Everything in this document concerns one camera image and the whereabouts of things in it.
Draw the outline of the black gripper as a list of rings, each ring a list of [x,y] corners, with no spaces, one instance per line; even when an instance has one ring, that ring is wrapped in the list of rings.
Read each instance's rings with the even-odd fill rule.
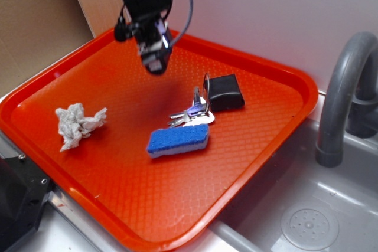
[[[142,65],[154,75],[166,72],[173,37],[166,18],[173,0],[123,0],[114,27],[116,41],[136,40]]]

